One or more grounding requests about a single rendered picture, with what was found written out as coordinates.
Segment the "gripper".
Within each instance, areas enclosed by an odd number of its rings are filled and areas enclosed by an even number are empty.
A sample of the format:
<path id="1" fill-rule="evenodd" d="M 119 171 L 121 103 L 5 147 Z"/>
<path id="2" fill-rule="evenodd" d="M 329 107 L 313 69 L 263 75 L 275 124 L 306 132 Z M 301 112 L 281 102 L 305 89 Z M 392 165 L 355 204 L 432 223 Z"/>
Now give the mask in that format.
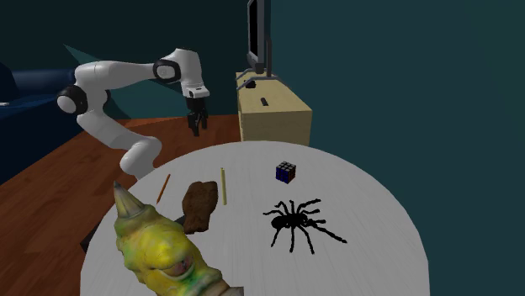
<path id="1" fill-rule="evenodd" d="M 188 127 L 193 131 L 194 136 L 199 136 L 199 125 L 203 130 L 207 129 L 208 112 L 205 107 L 204 98 L 186 98 L 189 109 Z"/>

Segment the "orange pencil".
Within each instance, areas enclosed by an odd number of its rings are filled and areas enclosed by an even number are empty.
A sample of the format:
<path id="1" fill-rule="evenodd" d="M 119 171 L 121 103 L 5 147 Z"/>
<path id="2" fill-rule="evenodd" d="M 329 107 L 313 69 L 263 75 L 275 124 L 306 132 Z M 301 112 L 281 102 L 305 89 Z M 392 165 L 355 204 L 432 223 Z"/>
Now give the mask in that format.
<path id="1" fill-rule="evenodd" d="M 156 199 L 156 204 L 159 204 L 159 202 L 161 201 L 161 199 L 162 199 L 162 195 L 164 194 L 164 192 L 165 192 L 165 190 L 166 190 L 166 187 L 167 187 L 167 184 L 168 184 L 168 182 L 169 182 L 170 177 L 171 177 L 171 174 L 167 174 L 167 176 L 166 176 L 166 178 L 165 178 L 165 181 L 164 181 L 164 183 L 162 184 L 162 189 L 161 189 L 161 191 L 159 192 L 158 197 L 157 197 L 157 199 Z"/>

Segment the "pale wooden tv cabinet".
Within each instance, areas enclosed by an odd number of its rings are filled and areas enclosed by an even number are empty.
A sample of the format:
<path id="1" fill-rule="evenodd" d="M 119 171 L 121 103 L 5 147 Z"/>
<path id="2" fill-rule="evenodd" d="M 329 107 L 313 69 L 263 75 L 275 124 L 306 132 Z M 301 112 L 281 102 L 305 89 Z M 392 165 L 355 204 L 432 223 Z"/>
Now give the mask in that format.
<path id="1" fill-rule="evenodd" d="M 310 144 L 313 111 L 277 79 L 254 71 L 236 74 L 241 140 Z"/>

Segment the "brown rough lump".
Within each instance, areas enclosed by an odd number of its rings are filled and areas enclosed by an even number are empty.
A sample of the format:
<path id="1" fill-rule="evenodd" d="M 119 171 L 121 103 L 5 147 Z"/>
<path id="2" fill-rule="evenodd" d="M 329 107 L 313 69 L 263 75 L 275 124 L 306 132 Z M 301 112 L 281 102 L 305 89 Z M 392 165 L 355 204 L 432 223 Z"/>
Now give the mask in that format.
<path id="1" fill-rule="evenodd" d="M 182 208 L 185 234 L 205 232 L 209 229 L 211 214 L 218 203 L 217 182 L 193 182 L 185 193 Z"/>

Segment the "colourful puzzle cube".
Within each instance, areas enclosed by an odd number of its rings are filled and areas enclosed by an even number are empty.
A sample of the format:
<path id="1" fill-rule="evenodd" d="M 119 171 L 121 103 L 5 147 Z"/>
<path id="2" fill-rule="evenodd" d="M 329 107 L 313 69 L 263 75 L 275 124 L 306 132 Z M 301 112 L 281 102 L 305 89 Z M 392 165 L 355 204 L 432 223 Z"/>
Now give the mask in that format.
<path id="1" fill-rule="evenodd" d="M 296 165 L 289 162 L 283 161 L 278 166 L 276 166 L 276 179 L 290 183 L 296 175 Z"/>

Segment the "black flat television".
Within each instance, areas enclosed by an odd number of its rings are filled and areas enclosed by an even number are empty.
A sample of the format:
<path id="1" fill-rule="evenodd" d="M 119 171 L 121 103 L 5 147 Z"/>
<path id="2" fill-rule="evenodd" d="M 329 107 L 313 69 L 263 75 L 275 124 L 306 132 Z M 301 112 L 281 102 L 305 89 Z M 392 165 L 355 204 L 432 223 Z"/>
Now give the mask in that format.
<path id="1" fill-rule="evenodd" d="M 248 0 L 247 3 L 247 37 L 248 52 L 247 62 L 250 67 L 236 77 L 239 82 L 248 72 L 256 73 L 256 76 L 245 80 L 236 88 L 241 90 L 248 84 L 256 80 L 277 80 L 280 77 L 273 74 L 272 69 L 272 40 L 270 34 L 266 31 L 265 25 L 265 0 Z"/>

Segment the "yellow green monster figure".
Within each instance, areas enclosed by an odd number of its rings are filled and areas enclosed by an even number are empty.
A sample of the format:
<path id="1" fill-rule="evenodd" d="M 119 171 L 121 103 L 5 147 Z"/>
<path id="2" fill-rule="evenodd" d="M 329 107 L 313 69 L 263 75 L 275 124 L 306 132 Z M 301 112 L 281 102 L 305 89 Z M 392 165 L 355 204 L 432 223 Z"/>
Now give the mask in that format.
<path id="1" fill-rule="evenodd" d="M 114 183 L 116 246 L 124 265 L 156 296 L 245 296 L 209 267 L 183 227 Z"/>

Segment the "black toy spider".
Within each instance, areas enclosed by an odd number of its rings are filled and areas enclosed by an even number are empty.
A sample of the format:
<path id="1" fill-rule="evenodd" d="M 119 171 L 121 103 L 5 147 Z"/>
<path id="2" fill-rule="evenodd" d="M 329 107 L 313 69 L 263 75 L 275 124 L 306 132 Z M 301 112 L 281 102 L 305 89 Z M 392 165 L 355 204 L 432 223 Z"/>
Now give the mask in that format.
<path id="1" fill-rule="evenodd" d="M 305 236 L 308 247 L 310 249 L 310 254 L 315 255 L 315 248 L 313 246 L 310 234 L 307 231 L 307 228 L 313 228 L 319 230 L 322 233 L 329 235 L 332 239 L 339 241 L 343 244 L 347 244 L 347 240 L 343 239 L 341 236 L 334 234 L 328 229 L 321 227 L 321 224 L 325 224 L 325 219 L 312 219 L 310 218 L 311 214 L 319 214 L 321 211 L 319 209 L 308 210 L 306 207 L 312 204 L 318 204 L 321 200 L 315 198 L 303 203 L 300 203 L 298 206 L 295 206 L 293 200 L 289 201 L 289 207 L 285 204 L 284 201 L 280 201 L 274 206 L 273 210 L 263 213 L 263 215 L 268 216 L 270 214 L 276 214 L 272 218 L 270 225 L 275 229 L 271 247 L 274 247 L 278 235 L 282 229 L 290 230 L 290 247 L 289 252 L 294 252 L 295 246 L 295 230 L 299 229 Z"/>

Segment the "dark blue sofa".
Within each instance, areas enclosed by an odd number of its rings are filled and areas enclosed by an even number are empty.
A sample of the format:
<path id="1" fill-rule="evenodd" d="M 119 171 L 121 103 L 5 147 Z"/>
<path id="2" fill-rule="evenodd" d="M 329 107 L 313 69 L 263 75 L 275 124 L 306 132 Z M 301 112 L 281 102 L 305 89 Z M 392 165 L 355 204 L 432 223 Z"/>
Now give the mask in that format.
<path id="1" fill-rule="evenodd" d="M 72 69 L 12 71 L 0 62 L 0 184 L 82 131 L 56 102 L 74 82 Z"/>

